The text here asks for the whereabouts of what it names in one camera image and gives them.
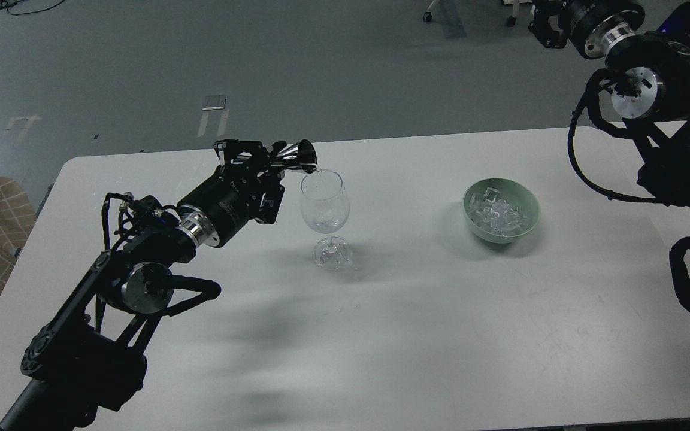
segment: wine glass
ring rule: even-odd
[[[339,230],[350,215],[342,177],[333,170],[317,169],[305,175],[299,188],[302,190],[299,209],[305,223],[314,231],[328,235],[313,248],[314,262],[326,269],[344,267],[353,251],[344,239],[329,235]]]

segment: glass base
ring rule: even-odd
[[[313,262],[321,268],[342,268],[348,265],[351,257],[353,257],[353,251],[350,246],[344,239],[337,236],[324,238],[313,248]]]

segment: gray floor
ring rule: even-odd
[[[198,137],[201,107],[218,93],[228,96],[225,138],[566,126],[603,66],[572,47],[543,49],[526,29],[528,6],[506,28],[498,0],[444,0],[430,24],[420,20],[427,3],[68,0],[35,16],[0,11],[0,175],[38,205],[73,157],[209,148],[219,115]],[[651,30],[680,0],[640,3]],[[27,133],[26,120],[5,131],[33,116]]]

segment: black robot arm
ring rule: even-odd
[[[269,150],[257,141],[225,140],[214,150],[220,160],[216,172],[177,207],[161,205],[152,196],[106,196],[106,250],[25,350],[21,371],[31,381],[3,417],[0,431],[74,429],[92,423],[98,407],[118,411],[143,387],[143,352],[161,318],[221,292],[214,281],[173,275],[170,265],[190,262],[202,244],[222,247],[250,219],[274,223],[285,170],[313,172],[317,163],[307,140],[277,142]],[[110,199],[122,201],[120,238],[113,246],[107,226]],[[196,295],[170,305],[175,289]],[[93,298],[92,325],[86,308]],[[115,340],[101,335],[107,305],[132,316]]]
[[[655,32],[638,35],[643,8],[635,0],[534,0],[531,32],[545,47],[570,40],[582,57],[606,58],[606,67],[589,79],[574,110],[568,148],[572,167],[584,183],[609,199],[659,202],[690,207],[690,2],[679,6]],[[550,26],[558,17],[559,30]],[[599,93],[611,94],[625,127],[600,114]],[[577,120],[587,110],[592,123],[610,136],[630,139],[643,159],[638,184],[654,197],[627,196],[602,188],[581,171],[573,151]],[[685,120],[672,137],[656,123]],[[682,262],[690,239],[670,254],[673,282],[690,312],[690,280]]]

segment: chair leg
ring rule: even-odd
[[[433,0],[430,3],[430,6],[428,6],[428,10],[425,11],[424,14],[422,14],[422,21],[424,22],[430,22],[433,20],[433,9],[435,9],[435,6],[438,5],[438,2],[440,0]]]
[[[515,25],[515,20],[518,18],[518,8],[520,7],[520,0],[513,0],[513,14],[507,17],[507,21],[504,22],[507,27],[512,27]]]

